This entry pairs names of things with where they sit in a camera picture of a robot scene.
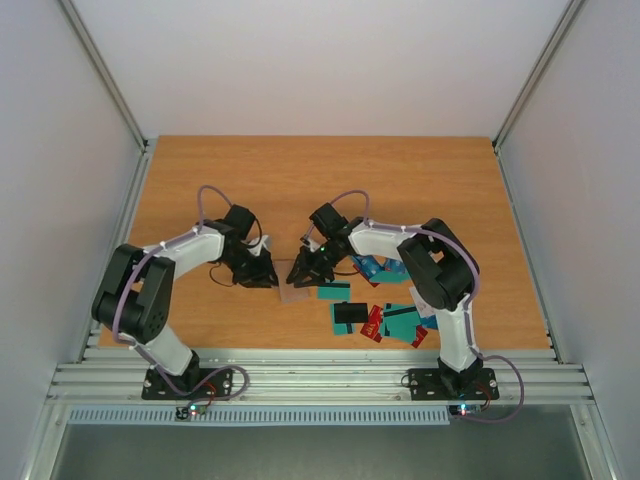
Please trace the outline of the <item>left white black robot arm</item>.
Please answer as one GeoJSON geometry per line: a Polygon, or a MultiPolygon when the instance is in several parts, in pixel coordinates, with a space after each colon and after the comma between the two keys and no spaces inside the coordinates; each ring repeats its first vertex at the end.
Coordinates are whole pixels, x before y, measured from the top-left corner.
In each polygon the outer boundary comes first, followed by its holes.
{"type": "Polygon", "coordinates": [[[144,248],[118,246],[91,307],[94,320],[113,340],[138,352],[158,372],[163,388],[179,398],[195,395],[207,381],[200,360],[168,324],[174,282],[205,264],[222,264],[232,283],[244,288],[276,288],[270,239],[249,209],[233,204],[218,220],[203,219],[182,235],[144,248]]]}

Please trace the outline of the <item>pink leather card holder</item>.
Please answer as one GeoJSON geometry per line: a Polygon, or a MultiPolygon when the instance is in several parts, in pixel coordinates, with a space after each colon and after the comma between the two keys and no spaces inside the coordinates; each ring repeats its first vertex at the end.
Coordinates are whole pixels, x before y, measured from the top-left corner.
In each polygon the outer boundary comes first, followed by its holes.
{"type": "Polygon", "coordinates": [[[278,278],[278,291],[283,304],[300,302],[310,297],[308,288],[296,288],[293,284],[286,282],[287,276],[293,266],[292,260],[275,260],[274,270],[278,278]]]}

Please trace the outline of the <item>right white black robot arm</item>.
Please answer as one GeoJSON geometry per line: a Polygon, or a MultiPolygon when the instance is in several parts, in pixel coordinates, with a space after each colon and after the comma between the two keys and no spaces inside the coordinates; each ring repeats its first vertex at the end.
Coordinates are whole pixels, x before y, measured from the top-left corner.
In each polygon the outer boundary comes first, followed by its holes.
{"type": "Polygon", "coordinates": [[[473,389],[483,368],[472,322],[479,269],[449,227],[437,218],[409,226],[364,217],[348,220],[329,203],[310,220],[325,242],[313,245],[303,240],[286,282],[301,288],[332,281],[334,268],[350,255],[401,261],[415,290],[435,312],[440,335],[439,386],[449,399],[473,389]]]}

